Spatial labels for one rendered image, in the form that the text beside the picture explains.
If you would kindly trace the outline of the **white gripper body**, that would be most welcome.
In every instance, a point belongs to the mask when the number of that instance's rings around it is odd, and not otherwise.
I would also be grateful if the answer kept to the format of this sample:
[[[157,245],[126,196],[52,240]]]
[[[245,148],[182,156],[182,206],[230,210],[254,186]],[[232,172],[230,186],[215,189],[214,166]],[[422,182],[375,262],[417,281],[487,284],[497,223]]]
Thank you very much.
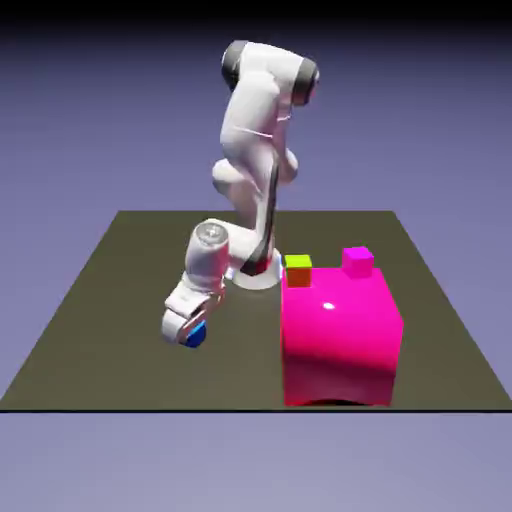
[[[176,312],[167,309],[162,318],[162,335],[169,343],[182,344],[188,333],[202,321],[206,322],[204,311],[200,311],[190,319],[186,319]]]

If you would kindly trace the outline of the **small blue cube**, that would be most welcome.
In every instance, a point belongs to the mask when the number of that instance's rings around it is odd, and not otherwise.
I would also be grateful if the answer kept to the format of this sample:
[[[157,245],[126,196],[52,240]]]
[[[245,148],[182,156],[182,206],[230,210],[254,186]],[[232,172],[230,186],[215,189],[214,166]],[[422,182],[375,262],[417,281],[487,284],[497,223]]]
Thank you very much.
[[[204,342],[204,340],[206,339],[206,335],[206,322],[202,321],[188,333],[186,339],[182,342],[182,345],[189,348],[197,348]]]

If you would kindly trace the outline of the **small magenta cube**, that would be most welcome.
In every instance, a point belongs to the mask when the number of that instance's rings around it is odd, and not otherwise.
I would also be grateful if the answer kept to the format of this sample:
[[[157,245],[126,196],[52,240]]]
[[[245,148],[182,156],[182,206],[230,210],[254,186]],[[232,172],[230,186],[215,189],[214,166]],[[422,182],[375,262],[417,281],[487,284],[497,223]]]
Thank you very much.
[[[374,256],[365,246],[344,248],[341,268],[351,278],[370,277],[374,268]]]

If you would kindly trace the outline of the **large pink box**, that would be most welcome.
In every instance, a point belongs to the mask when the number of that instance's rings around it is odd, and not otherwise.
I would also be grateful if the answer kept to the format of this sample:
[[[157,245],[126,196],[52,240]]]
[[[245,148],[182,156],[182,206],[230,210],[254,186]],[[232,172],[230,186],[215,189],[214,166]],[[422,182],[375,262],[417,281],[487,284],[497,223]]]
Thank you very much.
[[[389,406],[404,322],[380,269],[353,278],[314,268],[311,284],[282,282],[284,403]]]

